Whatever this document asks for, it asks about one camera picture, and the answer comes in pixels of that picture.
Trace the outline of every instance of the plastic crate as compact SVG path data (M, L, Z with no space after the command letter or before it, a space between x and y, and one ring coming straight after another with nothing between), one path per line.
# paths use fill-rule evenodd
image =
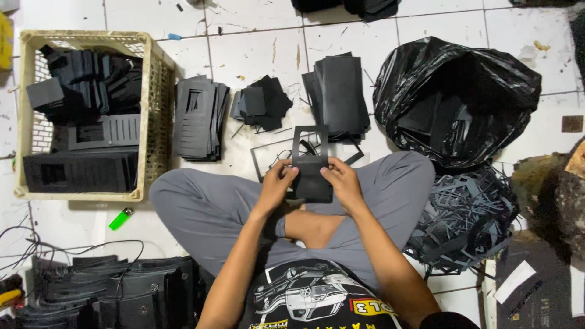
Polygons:
M148 33L143 32L24 30L20 39L15 197L26 200L141 201L145 189L170 168L175 62ZM53 124L43 114L32 110L26 94L26 86L51 78L47 61L39 51L46 44L61 49L115 50L143 59L136 190L128 193L29 192L22 158L48 153L58 142L54 138Z

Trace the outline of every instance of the garbage bag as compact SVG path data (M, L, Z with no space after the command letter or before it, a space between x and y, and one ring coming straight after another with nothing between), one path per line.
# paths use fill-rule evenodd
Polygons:
M386 58L373 95L376 121L400 149L467 168L522 134L541 81L508 53L426 37Z

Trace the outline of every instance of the white paper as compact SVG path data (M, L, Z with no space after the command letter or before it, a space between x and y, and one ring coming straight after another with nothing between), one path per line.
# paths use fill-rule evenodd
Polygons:
M585 315L585 273L571 266L571 311L573 317Z
M530 266L527 261L523 261L500 286L494 295L495 299L499 301L500 304L503 304L519 285L523 284L535 273L536 271L532 266Z

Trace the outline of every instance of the gray pants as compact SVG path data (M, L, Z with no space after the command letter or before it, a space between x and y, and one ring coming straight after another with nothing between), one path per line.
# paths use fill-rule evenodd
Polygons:
M356 169L372 213L402 249L422 216L435 172L431 162L414 152L397 152ZM181 246L217 276L240 234L262 185L241 177L175 169L150 188L150 201ZM337 198L331 204L307 204L318 214L344 215ZM354 221L345 217L328 246L305 249L284 239L285 219L275 213L269 225L276 241L265 245L257 266L272 268L291 261L318 258L350 269L363 283L378 283Z

